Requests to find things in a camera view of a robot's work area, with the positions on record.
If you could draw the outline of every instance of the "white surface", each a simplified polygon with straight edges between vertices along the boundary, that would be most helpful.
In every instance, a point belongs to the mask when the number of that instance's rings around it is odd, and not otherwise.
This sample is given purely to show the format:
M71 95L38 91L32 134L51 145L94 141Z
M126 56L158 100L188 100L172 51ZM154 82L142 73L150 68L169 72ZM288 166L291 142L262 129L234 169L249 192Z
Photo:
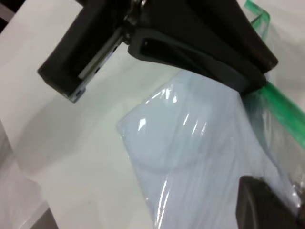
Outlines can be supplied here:
M0 35L0 119L20 168L41 186L60 229L150 228L115 125L178 70L139 62L121 46L71 104L36 72L80 9L73 0L27 0Z

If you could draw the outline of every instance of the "black plastic object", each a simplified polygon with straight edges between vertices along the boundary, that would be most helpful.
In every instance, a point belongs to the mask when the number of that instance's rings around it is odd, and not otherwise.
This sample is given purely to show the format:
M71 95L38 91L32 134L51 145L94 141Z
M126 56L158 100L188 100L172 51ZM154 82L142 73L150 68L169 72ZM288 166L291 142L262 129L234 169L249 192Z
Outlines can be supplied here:
M5 5L7 8L13 12L17 12L19 8L23 5L25 0L0 0L0 3Z
M239 229L304 229L265 182L247 176L239 181L236 219Z
M75 102L91 76L87 68L107 58L117 45L129 0L80 0L84 7L59 45L39 69L44 81Z
M39 69L75 102L122 41L133 57L215 79L245 94L265 85L277 59L235 0L78 0L84 6Z
M0 33L4 30L4 28L6 27L7 24L8 24L7 21L5 21L4 19L0 18Z

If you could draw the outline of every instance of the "plastic bag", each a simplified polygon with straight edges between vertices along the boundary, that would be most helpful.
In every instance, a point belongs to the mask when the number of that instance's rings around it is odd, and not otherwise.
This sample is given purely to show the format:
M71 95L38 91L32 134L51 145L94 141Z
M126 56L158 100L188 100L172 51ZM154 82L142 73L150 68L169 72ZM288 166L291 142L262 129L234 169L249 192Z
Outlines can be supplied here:
M243 175L262 177L296 213L288 179L257 141L239 94L181 71L118 125L158 229L237 228Z
M270 33L269 13L250 0L246 1L244 9L249 11L246 15L252 21L253 28L264 41L267 40L269 48L275 52L274 43L281 41L275 38L274 31L271 31L271 37L267 36ZM276 67L266 75L272 83L243 98L243 101L261 146L283 176L289 176L303 202L305 200L305 114L274 86L278 73Z

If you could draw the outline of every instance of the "plastic wrap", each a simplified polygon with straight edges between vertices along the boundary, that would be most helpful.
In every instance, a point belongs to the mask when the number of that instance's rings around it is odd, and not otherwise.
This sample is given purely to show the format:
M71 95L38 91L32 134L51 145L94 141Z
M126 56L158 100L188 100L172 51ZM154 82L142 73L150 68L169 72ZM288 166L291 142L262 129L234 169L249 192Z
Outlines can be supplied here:
M296 214L288 178L268 157L239 94L181 71L118 124L154 228L237 228L238 180L260 177Z
M269 14L250 1L245 7L266 39ZM274 77L276 70L267 75ZM237 228L244 175L264 180L297 215L305 185L303 115L272 84L241 99L181 71L118 124L154 228Z

